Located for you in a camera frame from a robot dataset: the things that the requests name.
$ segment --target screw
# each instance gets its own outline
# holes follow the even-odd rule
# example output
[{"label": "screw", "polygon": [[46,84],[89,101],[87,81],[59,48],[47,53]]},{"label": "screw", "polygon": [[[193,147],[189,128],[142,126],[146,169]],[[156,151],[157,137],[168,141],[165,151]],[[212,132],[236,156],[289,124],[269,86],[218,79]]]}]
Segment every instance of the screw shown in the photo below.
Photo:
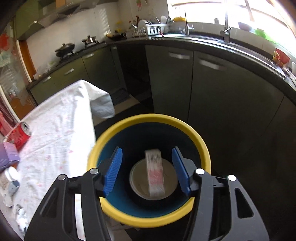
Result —
[{"label": "screw", "polygon": [[57,177],[60,181],[63,181],[66,179],[66,175],[65,174],[61,174]]},{"label": "screw", "polygon": [[196,172],[197,174],[199,174],[199,175],[203,175],[203,174],[205,173],[205,170],[202,169],[202,168],[197,168],[197,169],[195,170],[195,172]]},{"label": "screw", "polygon": [[237,178],[234,175],[229,175],[228,179],[231,180],[232,182],[234,182]]},{"label": "screw", "polygon": [[97,168],[90,169],[89,171],[91,174],[97,174],[99,170]]}]

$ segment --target red bowl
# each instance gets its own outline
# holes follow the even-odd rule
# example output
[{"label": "red bowl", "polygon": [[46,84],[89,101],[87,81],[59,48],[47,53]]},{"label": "red bowl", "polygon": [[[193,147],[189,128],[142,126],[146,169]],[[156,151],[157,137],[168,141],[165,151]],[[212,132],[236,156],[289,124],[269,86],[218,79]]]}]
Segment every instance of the red bowl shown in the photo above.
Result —
[{"label": "red bowl", "polygon": [[279,57],[278,59],[283,63],[283,64],[286,64],[290,61],[290,57],[285,53],[283,52],[282,50],[276,48],[276,52],[278,53]]}]

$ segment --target black countertop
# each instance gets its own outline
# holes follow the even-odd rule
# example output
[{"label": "black countertop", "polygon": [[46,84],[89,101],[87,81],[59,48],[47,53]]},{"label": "black countertop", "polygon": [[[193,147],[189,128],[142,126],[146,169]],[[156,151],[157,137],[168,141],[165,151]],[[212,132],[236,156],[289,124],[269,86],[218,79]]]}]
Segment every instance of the black countertop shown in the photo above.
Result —
[{"label": "black countertop", "polygon": [[279,74],[275,73],[275,71],[273,71],[272,69],[266,68],[265,66],[258,64],[258,62],[250,58],[243,57],[238,53],[236,53],[235,51],[228,51],[225,48],[214,46],[211,43],[208,44],[205,41],[198,41],[198,39],[196,39],[196,41],[186,41],[184,39],[178,39],[173,37],[171,38],[168,38],[168,37],[132,38],[132,39],[127,39],[127,40],[122,40],[117,42],[103,43],[100,45],[90,47],[87,50],[80,52],[78,54],[75,54],[73,55],[73,57],[70,57],[68,60],[57,65],[51,71],[43,75],[42,78],[40,78],[39,80],[35,80],[32,83],[30,83],[27,86],[27,90],[30,90],[32,87],[37,85],[40,81],[47,78],[54,71],[72,62],[73,60],[83,57],[84,55],[90,52],[93,52],[97,49],[104,48],[107,46],[128,45],[128,44],[158,45],[158,46],[164,46],[164,47],[181,48],[181,49],[187,49],[192,51],[199,51],[202,53],[207,53],[207,54],[225,59],[229,62],[235,63],[255,73],[256,75],[262,77],[263,79],[271,83],[273,86],[278,88],[280,91],[282,91],[296,105],[296,86],[294,85],[294,83],[291,81],[289,77],[280,76]]}]

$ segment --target floral tablecloth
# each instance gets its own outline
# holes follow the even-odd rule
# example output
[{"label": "floral tablecloth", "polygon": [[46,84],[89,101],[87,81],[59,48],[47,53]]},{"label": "floral tablecloth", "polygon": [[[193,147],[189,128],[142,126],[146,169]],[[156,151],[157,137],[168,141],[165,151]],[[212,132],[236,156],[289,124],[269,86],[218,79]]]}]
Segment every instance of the floral tablecloth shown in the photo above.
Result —
[{"label": "floral tablecloth", "polygon": [[[41,103],[22,120],[29,125],[32,136],[20,152],[20,188],[13,203],[14,207],[23,207],[29,221],[59,174],[75,177],[87,171],[88,155],[95,144],[92,114],[113,117],[112,100],[107,92],[80,80]],[[78,237],[85,239],[79,196],[76,202]]]}]

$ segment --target white bottle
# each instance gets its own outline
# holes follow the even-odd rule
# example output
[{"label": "white bottle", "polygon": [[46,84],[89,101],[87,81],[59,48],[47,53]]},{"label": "white bottle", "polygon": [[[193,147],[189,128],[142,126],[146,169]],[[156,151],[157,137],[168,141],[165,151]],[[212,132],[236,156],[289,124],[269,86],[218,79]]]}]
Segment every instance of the white bottle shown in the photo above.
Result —
[{"label": "white bottle", "polygon": [[6,189],[10,182],[17,181],[19,179],[19,174],[14,167],[9,167],[0,174],[0,186]]}]

